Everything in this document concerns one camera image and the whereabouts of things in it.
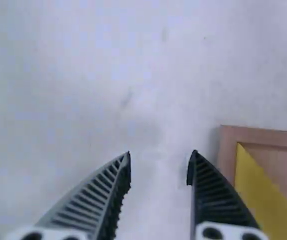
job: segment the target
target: yellow triangle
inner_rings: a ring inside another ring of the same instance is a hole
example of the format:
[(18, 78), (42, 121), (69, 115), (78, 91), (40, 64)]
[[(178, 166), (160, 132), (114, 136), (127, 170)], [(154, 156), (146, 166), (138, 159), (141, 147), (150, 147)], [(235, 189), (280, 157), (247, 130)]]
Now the yellow triangle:
[(234, 187), (270, 240), (287, 240), (287, 199), (240, 144)]

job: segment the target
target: white surface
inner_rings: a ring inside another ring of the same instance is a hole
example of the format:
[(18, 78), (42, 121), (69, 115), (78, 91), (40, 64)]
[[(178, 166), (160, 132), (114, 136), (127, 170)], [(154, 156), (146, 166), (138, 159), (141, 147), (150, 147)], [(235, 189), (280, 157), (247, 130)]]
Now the white surface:
[(88, 240), (87, 234), (83, 231), (75, 229), (50, 229), (35, 226), (20, 227), (8, 233), (4, 240), (21, 240), (32, 233), (41, 234), (42, 240), (66, 240), (72, 237), (78, 240)]
[(211, 221), (204, 221), (201, 224), (198, 224), (196, 226), (196, 234), (195, 234), (195, 240), (211, 240), (213, 238), (205, 237), (203, 232), (204, 230), (211, 228), (219, 231), (222, 235), (222, 239), (227, 240), (246, 240), (243, 238), (245, 234), (252, 234), (252, 236), (248, 237), (248, 240), (254, 239), (254, 236), (258, 238), (258, 240), (269, 240), (268, 237), (260, 230), (253, 228), (253, 227), (247, 227), (247, 226), (238, 226), (238, 225), (232, 225), (232, 224), (222, 224), (222, 223), (216, 223)]
[(118, 239), (188, 239), (187, 158), (287, 130), (287, 0), (0, 0), (0, 237), (130, 150)]

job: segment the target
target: screw hole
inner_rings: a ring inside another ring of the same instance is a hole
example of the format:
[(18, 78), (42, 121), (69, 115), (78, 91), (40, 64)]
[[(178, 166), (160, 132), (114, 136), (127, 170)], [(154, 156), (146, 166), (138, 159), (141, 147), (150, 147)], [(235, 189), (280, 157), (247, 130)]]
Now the screw hole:
[(261, 238), (253, 233), (245, 233), (242, 235), (242, 240), (261, 240)]
[(39, 232), (31, 232), (24, 236), (21, 240), (41, 240), (43, 238), (43, 235)]
[(213, 228), (213, 227), (207, 227), (205, 228), (203, 231), (202, 231), (202, 235), (205, 237), (205, 238), (208, 238), (208, 239), (213, 239), (213, 240), (222, 240), (223, 239), (223, 235), (222, 233), (216, 229), (216, 228)]

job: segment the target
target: smudge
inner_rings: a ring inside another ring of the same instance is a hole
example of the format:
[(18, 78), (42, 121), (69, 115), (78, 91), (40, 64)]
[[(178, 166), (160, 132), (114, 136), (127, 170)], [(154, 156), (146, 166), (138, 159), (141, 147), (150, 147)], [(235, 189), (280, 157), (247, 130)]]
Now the smudge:
[(166, 43), (168, 41), (169, 33), (168, 28), (164, 27), (161, 31), (161, 42)]

